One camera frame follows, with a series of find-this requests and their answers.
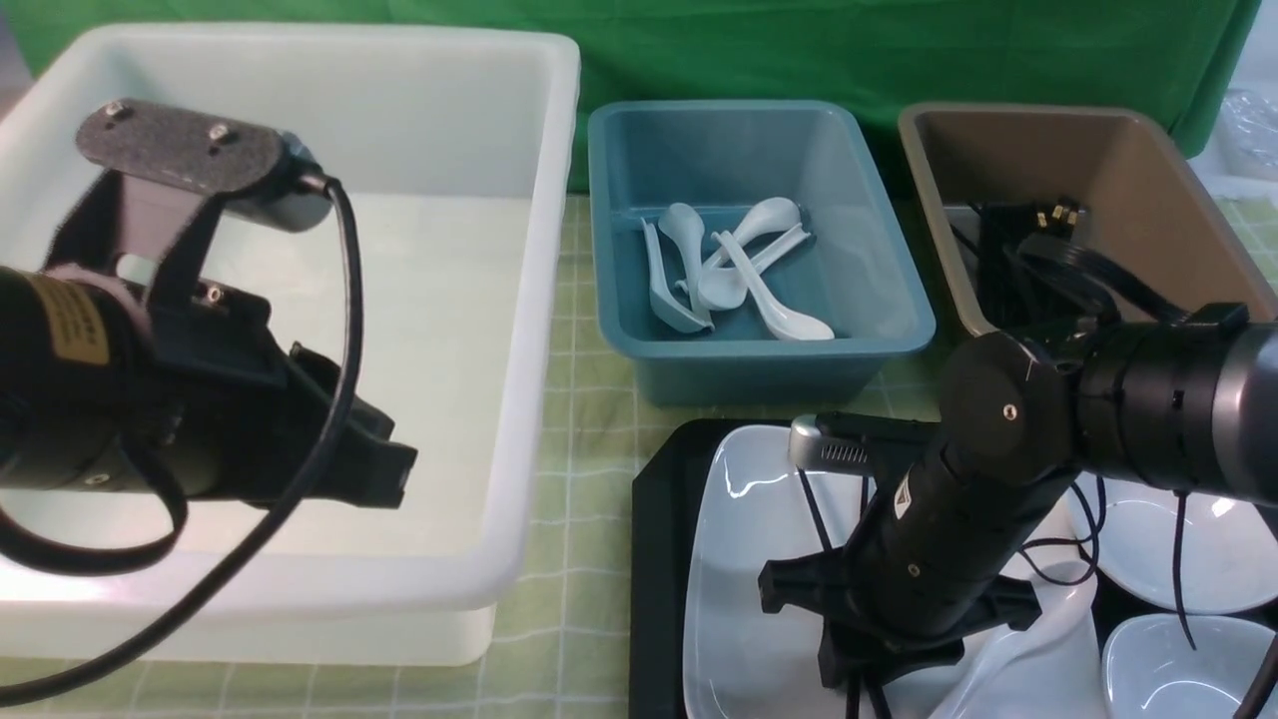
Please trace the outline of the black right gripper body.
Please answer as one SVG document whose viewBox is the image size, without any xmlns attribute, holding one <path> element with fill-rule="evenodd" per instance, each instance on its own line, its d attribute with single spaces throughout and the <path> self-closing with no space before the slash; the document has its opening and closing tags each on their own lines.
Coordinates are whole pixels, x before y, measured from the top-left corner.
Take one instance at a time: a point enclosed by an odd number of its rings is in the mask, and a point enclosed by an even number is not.
<svg viewBox="0 0 1278 719">
<path fill-rule="evenodd" d="M 1005 564 L 1079 473 L 1065 464 L 1010 481 L 937 438 L 889 496 L 872 501 L 843 547 L 767 561 L 760 608 L 822 619 L 819 673 L 829 688 L 958 664 L 969 637 L 1042 619 L 1034 584 L 1005 576 Z"/>
</svg>

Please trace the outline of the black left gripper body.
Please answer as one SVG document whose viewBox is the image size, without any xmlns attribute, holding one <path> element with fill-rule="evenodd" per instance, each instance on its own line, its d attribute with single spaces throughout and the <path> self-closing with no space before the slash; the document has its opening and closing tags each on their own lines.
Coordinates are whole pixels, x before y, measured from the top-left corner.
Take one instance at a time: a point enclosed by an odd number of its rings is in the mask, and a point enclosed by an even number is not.
<svg viewBox="0 0 1278 719">
<path fill-rule="evenodd" d="M 164 396 L 164 460 L 194 501 L 268 510 L 314 450 L 337 391 L 339 367 L 302 345 L 282 347 L 270 305 L 231 291 L 217 304 L 141 304 L 147 355 L 137 368 Z"/>
</svg>

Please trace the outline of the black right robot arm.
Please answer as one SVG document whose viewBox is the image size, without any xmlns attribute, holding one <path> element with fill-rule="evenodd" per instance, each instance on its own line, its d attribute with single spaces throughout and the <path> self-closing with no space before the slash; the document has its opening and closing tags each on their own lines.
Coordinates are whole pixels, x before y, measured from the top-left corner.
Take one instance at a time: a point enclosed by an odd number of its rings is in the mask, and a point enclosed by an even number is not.
<svg viewBox="0 0 1278 719">
<path fill-rule="evenodd" d="M 996 331 L 942 373 L 941 420 L 854 428 L 850 473 L 875 496 L 843 547 L 767 561 L 762 610 L 823 622 L 823 685 L 889 683 L 962 660 L 964 641 L 1042 617 L 1005 564 L 1079 474 L 1275 504 L 1275 324 L 1213 304 L 1187 322 Z"/>
</svg>

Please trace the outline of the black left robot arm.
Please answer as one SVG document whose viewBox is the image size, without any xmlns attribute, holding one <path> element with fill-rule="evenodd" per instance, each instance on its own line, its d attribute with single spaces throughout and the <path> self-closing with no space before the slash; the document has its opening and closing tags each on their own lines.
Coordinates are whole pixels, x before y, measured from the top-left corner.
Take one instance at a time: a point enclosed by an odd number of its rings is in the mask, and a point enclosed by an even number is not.
<svg viewBox="0 0 1278 719">
<path fill-rule="evenodd" d="M 155 359 L 109 292 L 3 269 L 3 487 L 144 494 L 141 441 L 192 501 L 268 508 L 320 441 L 337 364 L 250 314 L 196 307 L 211 369 Z"/>
</svg>

